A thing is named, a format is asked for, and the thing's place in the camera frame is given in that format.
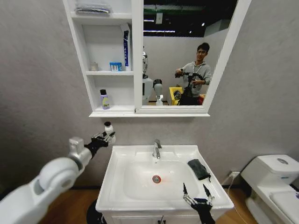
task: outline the ceiling light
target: ceiling light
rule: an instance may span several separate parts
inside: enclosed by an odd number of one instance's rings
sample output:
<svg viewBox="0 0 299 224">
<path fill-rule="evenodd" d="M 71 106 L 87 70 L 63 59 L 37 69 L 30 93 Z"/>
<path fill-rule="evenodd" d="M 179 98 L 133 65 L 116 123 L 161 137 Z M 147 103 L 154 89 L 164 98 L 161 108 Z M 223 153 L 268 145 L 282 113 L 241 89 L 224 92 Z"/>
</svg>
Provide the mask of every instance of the ceiling light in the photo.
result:
<svg viewBox="0 0 299 224">
<path fill-rule="evenodd" d="M 144 30 L 143 32 L 150 32 L 150 33 L 175 33 L 175 30 Z"/>
</svg>

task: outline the power outlet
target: power outlet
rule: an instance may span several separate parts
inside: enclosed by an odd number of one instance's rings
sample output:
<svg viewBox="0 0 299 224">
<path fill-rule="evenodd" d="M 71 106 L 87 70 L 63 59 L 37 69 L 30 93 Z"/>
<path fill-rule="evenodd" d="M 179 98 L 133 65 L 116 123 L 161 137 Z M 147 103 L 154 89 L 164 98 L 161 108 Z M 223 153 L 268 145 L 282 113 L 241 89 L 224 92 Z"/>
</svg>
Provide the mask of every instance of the power outlet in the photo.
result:
<svg viewBox="0 0 299 224">
<path fill-rule="evenodd" d="M 240 174 L 240 172 L 238 172 L 238 171 L 232 171 L 232 172 L 230 172 L 230 174 L 228 176 L 235 179 L 239 174 Z"/>
</svg>

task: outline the sink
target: sink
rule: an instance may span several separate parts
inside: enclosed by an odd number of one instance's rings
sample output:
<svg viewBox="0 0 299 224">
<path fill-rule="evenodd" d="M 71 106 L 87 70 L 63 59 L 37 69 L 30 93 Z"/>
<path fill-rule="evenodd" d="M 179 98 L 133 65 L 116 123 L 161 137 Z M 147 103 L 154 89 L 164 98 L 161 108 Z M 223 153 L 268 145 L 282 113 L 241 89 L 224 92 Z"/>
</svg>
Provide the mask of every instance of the sink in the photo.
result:
<svg viewBox="0 0 299 224">
<path fill-rule="evenodd" d="M 160 183 L 153 181 L 156 175 L 161 178 Z M 188 190 L 199 193 L 187 164 L 164 160 L 132 162 L 125 170 L 123 190 L 128 197 L 136 200 L 181 200 L 183 182 Z"/>
<path fill-rule="evenodd" d="M 204 184 L 215 197 L 213 210 L 234 207 L 197 146 L 162 146 L 160 159 L 152 152 L 153 145 L 113 146 L 97 211 L 192 210 L 183 200 L 183 183 L 192 198 L 207 198 Z M 197 179 L 187 164 L 192 159 L 206 167 L 211 181 Z"/>
</svg>

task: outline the ceiling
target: ceiling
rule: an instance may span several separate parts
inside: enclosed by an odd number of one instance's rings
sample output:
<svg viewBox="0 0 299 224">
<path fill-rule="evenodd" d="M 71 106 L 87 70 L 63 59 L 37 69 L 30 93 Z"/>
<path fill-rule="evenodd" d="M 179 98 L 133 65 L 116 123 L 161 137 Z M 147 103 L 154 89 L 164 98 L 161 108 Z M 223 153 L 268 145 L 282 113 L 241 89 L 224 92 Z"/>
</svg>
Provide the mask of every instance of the ceiling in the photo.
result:
<svg viewBox="0 0 299 224">
<path fill-rule="evenodd" d="M 143 35 L 203 37 L 207 26 L 231 20 L 236 3 L 237 0 L 144 0 L 143 30 L 151 32 Z M 163 13 L 162 24 L 156 24 L 157 13 Z"/>
</svg>

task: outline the white cabinet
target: white cabinet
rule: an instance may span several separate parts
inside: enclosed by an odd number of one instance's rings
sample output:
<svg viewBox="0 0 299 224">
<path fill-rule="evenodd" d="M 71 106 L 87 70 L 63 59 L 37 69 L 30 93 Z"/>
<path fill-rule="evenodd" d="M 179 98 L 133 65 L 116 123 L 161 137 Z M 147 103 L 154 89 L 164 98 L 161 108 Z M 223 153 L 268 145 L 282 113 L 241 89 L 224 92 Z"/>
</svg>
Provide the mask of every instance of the white cabinet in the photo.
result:
<svg viewBox="0 0 299 224">
<path fill-rule="evenodd" d="M 158 224 L 162 216 L 112 217 L 114 224 Z M 165 224 L 200 224 L 199 216 L 164 216 Z"/>
<path fill-rule="evenodd" d="M 108 1 L 111 12 L 107 14 L 77 14 L 77 0 L 63 0 L 79 64 L 86 85 L 92 113 L 90 117 L 131 116 L 134 107 L 133 55 L 129 52 L 131 71 L 125 70 L 124 33 L 121 25 L 128 24 L 132 49 L 131 0 Z M 99 71 L 90 71 L 96 62 Z M 110 70 L 110 62 L 121 62 L 122 71 Z M 100 89 L 109 95 L 110 109 L 103 110 Z"/>
</svg>

